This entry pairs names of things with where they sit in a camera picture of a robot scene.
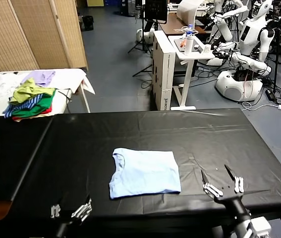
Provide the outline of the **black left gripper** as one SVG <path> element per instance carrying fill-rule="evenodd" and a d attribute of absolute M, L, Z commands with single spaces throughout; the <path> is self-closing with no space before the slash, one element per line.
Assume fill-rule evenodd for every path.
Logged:
<path fill-rule="evenodd" d="M 77 234 L 84 221 L 92 212 L 92 199 L 87 197 L 87 200 L 75 212 L 71 214 L 71 220 L 61 220 L 56 227 L 56 238 L 70 238 Z M 60 216 L 60 205 L 51 206 L 51 218 Z"/>

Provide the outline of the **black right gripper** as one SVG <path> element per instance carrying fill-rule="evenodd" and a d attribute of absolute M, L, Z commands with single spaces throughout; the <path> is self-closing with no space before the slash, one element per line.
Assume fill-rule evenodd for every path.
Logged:
<path fill-rule="evenodd" d="M 234 182 L 235 193 L 243 193 L 244 178 L 235 175 L 231 168 L 226 164 L 225 169 Z M 216 203 L 221 204 L 226 208 L 227 213 L 236 224 L 242 223 L 246 220 L 250 220 L 249 212 L 242 203 L 243 194 L 223 193 L 221 190 L 217 189 L 214 185 L 209 183 L 209 180 L 207 179 L 204 171 L 201 171 L 201 175 L 204 192 L 210 197 L 216 197 Z"/>

